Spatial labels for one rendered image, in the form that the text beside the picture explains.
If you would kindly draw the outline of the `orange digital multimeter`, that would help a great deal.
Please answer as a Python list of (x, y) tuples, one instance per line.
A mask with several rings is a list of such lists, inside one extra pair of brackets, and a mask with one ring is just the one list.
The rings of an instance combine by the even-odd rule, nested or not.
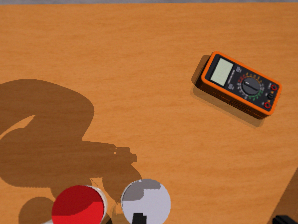
[(196, 85), (259, 120), (273, 114), (282, 90), (278, 81), (219, 51), (210, 55)]

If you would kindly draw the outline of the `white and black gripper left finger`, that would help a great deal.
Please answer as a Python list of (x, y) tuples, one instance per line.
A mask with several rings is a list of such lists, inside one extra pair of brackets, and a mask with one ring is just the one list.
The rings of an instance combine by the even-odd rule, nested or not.
[(147, 216), (143, 216), (143, 213), (133, 213), (132, 224), (147, 224)]

